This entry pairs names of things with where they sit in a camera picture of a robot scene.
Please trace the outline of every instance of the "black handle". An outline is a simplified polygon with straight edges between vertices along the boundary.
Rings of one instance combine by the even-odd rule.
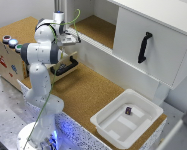
[[[140,53],[138,57],[138,63],[141,64],[146,60],[146,57],[144,56],[145,50],[146,50],[146,45],[147,45],[147,40],[150,39],[153,35],[149,32],[146,32],[146,36],[144,37],[142,41],[142,45],[140,48]]]
[[[72,64],[65,68],[58,69],[56,71],[56,76],[60,76],[78,65],[78,62],[73,58],[73,56],[70,56],[70,61],[72,62]],[[55,69],[53,67],[50,68],[50,71],[51,73],[55,74]]]

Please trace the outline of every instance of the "green cable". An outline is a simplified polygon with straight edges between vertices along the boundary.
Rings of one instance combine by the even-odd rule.
[[[75,27],[76,33],[77,33],[77,35],[78,35],[78,31],[77,31],[77,29],[76,29],[75,21],[76,21],[76,20],[78,19],[78,17],[80,16],[80,9],[77,9],[77,11],[79,12],[79,13],[78,13],[78,16],[77,16],[74,20],[72,20],[71,22],[64,23],[64,24],[57,24],[57,23],[51,23],[51,24],[66,25],[66,24],[74,23],[74,27]],[[54,38],[55,38],[55,42],[57,42],[57,37],[55,36],[55,33],[54,33],[52,27],[51,27],[51,26],[49,26],[49,27],[50,27],[50,29],[52,30],[52,33],[53,33]],[[55,81],[55,77],[56,77],[56,72],[57,72],[57,69],[55,69],[55,75],[54,75],[54,77],[53,77],[51,91],[53,90],[54,81]],[[33,129],[32,129],[32,131],[31,131],[31,133],[30,133],[30,135],[29,135],[27,141],[26,141],[26,144],[24,145],[23,150],[25,150],[26,145],[27,145],[27,143],[28,143],[28,141],[29,141],[29,139],[30,139],[30,137],[31,137],[31,135],[32,135],[32,133],[33,133],[33,131],[34,131],[34,129],[35,129],[35,126],[36,126],[38,120],[40,119],[40,116],[42,115],[42,112],[43,112],[44,108],[46,107],[47,102],[49,101],[49,97],[50,97],[50,95],[51,95],[51,91],[49,92],[49,95],[48,95],[48,97],[47,97],[47,99],[46,99],[46,102],[44,103],[44,105],[43,105],[43,107],[42,107],[42,109],[41,109],[41,111],[40,111],[40,113],[39,113],[39,115],[38,115],[38,118],[37,118],[37,120],[36,120],[36,122],[35,122],[35,124],[34,124],[34,126],[33,126]]]

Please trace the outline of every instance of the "cabinet handle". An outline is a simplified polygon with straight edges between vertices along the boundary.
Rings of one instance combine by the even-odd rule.
[[[144,56],[145,50],[146,50],[146,45],[147,45],[147,40],[150,39],[153,35],[149,32],[146,32],[146,36],[144,37],[142,41],[142,45],[140,48],[140,53],[138,57],[138,63],[141,64],[146,60],[146,57]]]
[[[73,58],[73,56],[70,57],[70,61],[72,62],[72,64],[60,70],[57,70],[56,76],[60,76],[78,65],[78,62]],[[51,73],[55,74],[55,69],[53,67],[50,68],[50,71]]]

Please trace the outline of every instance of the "brown work surface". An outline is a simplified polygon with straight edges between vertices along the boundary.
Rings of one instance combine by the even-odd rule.
[[[116,26],[96,16],[76,23],[77,30],[99,43],[113,49]]]
[[[28,17],[0,28],[0,42],[3,36],[10,35],[13,39],[17,39],[19,44],[36,43],[34,35],[37,23],[37,19]]]
[[[29,78],[22,82],[31,88]],[[124,89],[80,63],[77,70],[55,83],[52,94],[64,100],[65,113],[116,150],[97,133],[90,118],[122,92]],[[139,149],[165,119],[164,114],[160,116],[129,150]]]

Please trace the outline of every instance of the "cabinet door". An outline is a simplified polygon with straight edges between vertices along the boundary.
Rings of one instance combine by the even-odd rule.
[[[147,40],[146,60],[139,64],[138,56],[146,32],[153,36]],[[129,10],[119,9],[114,55],[171,86],[186,51],[186,35]]]

